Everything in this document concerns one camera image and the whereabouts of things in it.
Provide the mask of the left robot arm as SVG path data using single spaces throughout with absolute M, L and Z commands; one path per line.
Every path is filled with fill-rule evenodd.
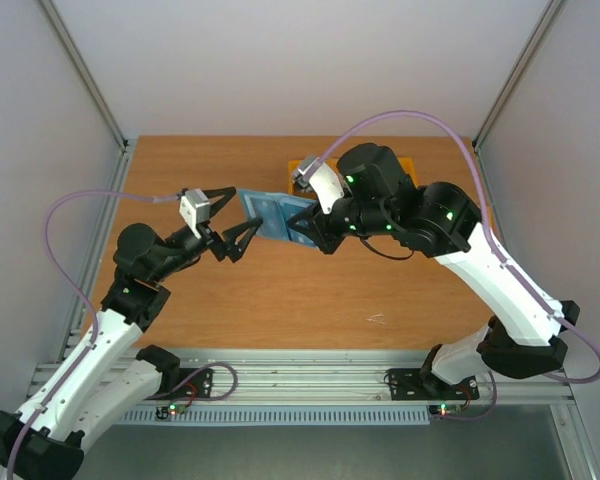
M 205 252 L 239 261 L 261 227 L 251 218 L 223 233 L 211 219 L 235 188 L 184 189 L 149 203 L 176 201 L 184 225 L 167 238 L 135 223 L 118 236 L 114 280 L 95 309 L 91 327 L 51 378 L 15 412 L 0 411 L 0 465 L 6 479 L 72 479 L 86 451 L 122 414 L 143 400 L 191 404 L 210 395 L 204 381 L 213 367 L 184 370 L 180 359 L 156 345 L 141 349 L 116 379 L 102 378 L 161 313 L 170 292 L 163 282 L 195 265 Z

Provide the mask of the teal card holder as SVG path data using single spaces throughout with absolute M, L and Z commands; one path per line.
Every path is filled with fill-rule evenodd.
M 314 201 L 284 193 L 238 189 L 244 213 L 248 219 L 261 218 L 263 223 L 256 235 L 271 240 L 286 241 L 316 248 L 306 235 L 288 227 L 287 221 L 310 207 Z

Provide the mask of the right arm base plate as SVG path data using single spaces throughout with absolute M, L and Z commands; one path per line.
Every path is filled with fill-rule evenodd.
M 418 368 L 391 368 L 383 377 L 383 383 L 389 389 L 392 401 L 466 401 L 480 398 L 476 379 L 469 377 L 460 384 L 441 383 L 426 387 L 419 376 Z

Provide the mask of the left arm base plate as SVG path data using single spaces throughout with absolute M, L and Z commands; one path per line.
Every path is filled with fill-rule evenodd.
M 177 373 L 165 374 L 158 391 L 149 400 L 188 400 L 208 399 L 214 371 L 212 368 L 201 369 L 180 368 Z

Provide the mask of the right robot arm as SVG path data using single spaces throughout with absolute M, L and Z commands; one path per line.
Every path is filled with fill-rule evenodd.
M 526 379 L 562 368 L 568 347 L 561 323 L 576 322 L 578 305 L 552 298 L 520 272 L 486 236 L 479 207 L 461 188 L 416 186 L 395 153 L 375 143 L 353 147 L 334 168 L 321 166 L 310 185 L 317 201 L 287 225 L 322 253 L 334 253 L 348 236 L 389 235 L 449 269 L 491 309 L 479 331 L 428 353 L 418 382 L 430 397 L 489 370 Z

